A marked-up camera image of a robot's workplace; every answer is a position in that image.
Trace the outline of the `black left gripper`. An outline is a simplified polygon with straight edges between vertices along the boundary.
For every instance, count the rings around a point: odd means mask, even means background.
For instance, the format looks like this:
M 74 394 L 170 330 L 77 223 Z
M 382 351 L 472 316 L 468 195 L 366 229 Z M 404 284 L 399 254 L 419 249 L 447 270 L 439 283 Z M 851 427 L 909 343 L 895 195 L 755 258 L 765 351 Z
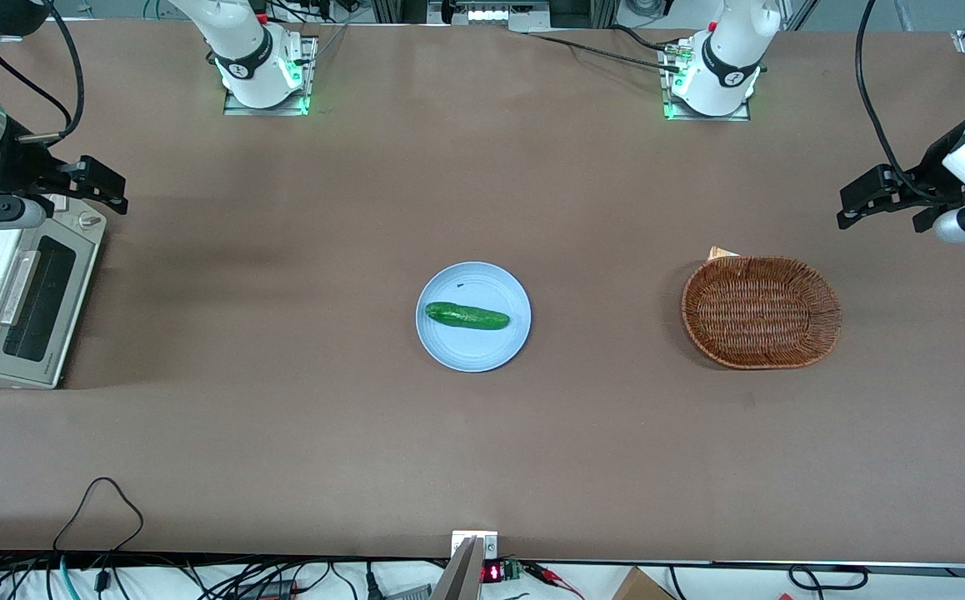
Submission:
M 943 159 L 964 133 L 965 119 L 933 142 L 916 167 L 902 172 L 906 182 L 901 183 L 893 167 L 878 164 L 842 187 L 843 210 L 837 213 L 837 227 L 842 231 L 851 228 L 867 216 L 868 209 L 892 203 L 895 194 L 907 208 L 923 208 L 912 218 L 917 234 L 929 231 L 944 213 L 965 208 L 965 183 L 943 166 Z

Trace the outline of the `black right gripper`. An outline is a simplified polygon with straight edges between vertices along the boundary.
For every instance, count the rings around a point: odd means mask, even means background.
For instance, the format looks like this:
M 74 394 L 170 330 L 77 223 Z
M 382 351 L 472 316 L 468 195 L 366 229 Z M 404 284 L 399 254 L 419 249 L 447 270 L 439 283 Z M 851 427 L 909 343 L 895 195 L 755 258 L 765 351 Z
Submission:
M 125 178 L 93 156 L 80 156 L 72 164 L 72 179 L 61 171 L 66 166 L 41 144 L 22 144 L 13 133 L 0 137 L 0 195 L 58 194 L 128 213 Z

